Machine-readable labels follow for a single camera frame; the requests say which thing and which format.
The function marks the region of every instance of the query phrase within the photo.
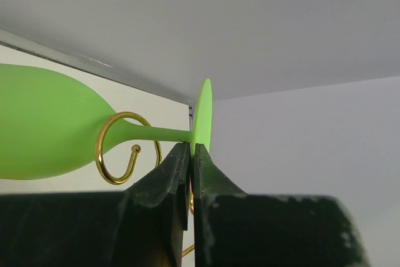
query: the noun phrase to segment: white ceiling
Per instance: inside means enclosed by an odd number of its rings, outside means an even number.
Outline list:
[[[400,0],[0,0],[0,28],[191,99],[400,75]]]

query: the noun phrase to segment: white wall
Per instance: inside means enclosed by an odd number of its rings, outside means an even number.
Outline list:
[[[155,96],[107,79],[99,78],[82,71],[52,63],[4,46],[0,46],[0,63],[36,66],[66,74],[70,77],[76,78],[95,90],[114,108],[116,112],[132,111],[145,117],[153,126],[189,130],[189,109],[188,106],[184,104],[176,103],[166,98]],[[137,157],[132,178],[127,183],[120,186],[114,186],[105,182],[98,173],[96,164],[91,163],[76,171],[56,176],[54,178],[34,181],[0,179],[0,194],[124,190],[132,186],[133,183],[141,179],[153,169],[156,161],[153,142],[128,141],[116,146],[104,155],[106,166],[109,168],[110,172],[115,174],[115,176],[120,176],[125,172],[128,165],[129,157],[131,155],[131,146],[136,143],[141,146],[142,151]],[[161,141],[163,158],[165,158],[174,145],[175,143],[173,142]],[[189,221],[189,230],[184,235],[184,248],[190,246],[194,240],[192,218],[190,218]],[[184,258],[183,266],[194,266],[194,253],[191,253]]]
[[[400,77],[216,101],[211,156],[248,193],[329,194],[400,266]]]

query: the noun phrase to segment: gold hook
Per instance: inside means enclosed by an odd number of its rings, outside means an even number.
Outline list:
[[[106,137],[106,134],[108,132],[108,129],[118,120],[123,119],[123,118],[131,118],[135,119],[136,121],[139,121],[142,125],[144,126],[151,126],[150,123],[144,119],[142,116],[132,113],[132,112],[121,112],[113,115],[110,119],[104,123],[102,126],[99,135],[97,136],[96,140],[96,149],[95,149],[95,157],[94,160],[96,161],[96,166],[97,170],[99,170],[100,175],[102,178],[104,178],[108,183],[110,184],[123,184],[125,183],[132,175],[133,169],[135,167],[136,159],[138,158],[138,154],[140,153],[140,146],[139,145],[134,145],[132,146],[132,153],[131,157],[129,159],[129,163],[127,166],[127,169],[120,178],[115,178],[112,176],[107,168],[106,165],[104,164],[104,159],[103,159],[103,142],[104,138]],[[159,141],[153,141],[154,147],[156,148],[156,167],[160,165],[161,163],[161,146]]]
[[[191,253],[192,251],[194,251],[194,244],[186,248],[184,251],[182,251],[182,258],[187,254]]]

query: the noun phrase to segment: silicone wine glass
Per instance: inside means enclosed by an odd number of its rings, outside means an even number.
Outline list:
[[[85,84],[37,67],[0,64],[0,95],[0,178],[4,179],[49,178],[85,166],[93,161],[104,125],[112,118],[134,115],[116,115]],[[106,130],[102,151],[133,139],[190,142],[192,155],[197,143],[209,150],[212,106],[207,79],[197,99],[192,131],[141,126],[121,119]]]

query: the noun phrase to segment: gold metal ring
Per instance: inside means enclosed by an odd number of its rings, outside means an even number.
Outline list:
[[[103,159],[103,142],[104,138],[106,137],[106,134],[108,132],[108,129],[118,120],[123,119],[123,118],[131,118],[135,119],[136,121],[139,121],[143,126],[151,126],[150,123],[144,119],[142,116],[132,113],[132,112],[121,112],[113,115],[110,119],[104,123],[102,126],[99,135],[97,136],[96,140],[96,149],[95,149],[95,157],[94,160],[96,162],[97,170],[99,170],[100,175],[102,178],[104,178],[108,183],[110,184],[123,184],[125,183],[132,175],[133,169],[135,167],[136,163],[136,158],[138,157],[138,154],[140,153],[140,146],[139,145],[134,145],[132,146],[132,153],[131,153],[131,158],[129,159],[129,163],[127,166],[127,169],[125,171],[125,174],[122,175],[120,178],[115,178],[112,176],[107,168],[106,165],[104,164],[104,159]],[[160,165],[161,163],[161,146],[159,141],[153,141],[154,147],[156,148],[156,167]]]
[[[190,187],[190,202],[189,202],[189,209],[192,215],[194,216],[194,196],[192,192],[192,187]],[[186,256],[187,254],[191,253],[194,251],[194,244],[186,248],[184,251],[182,251],[182,258]]]

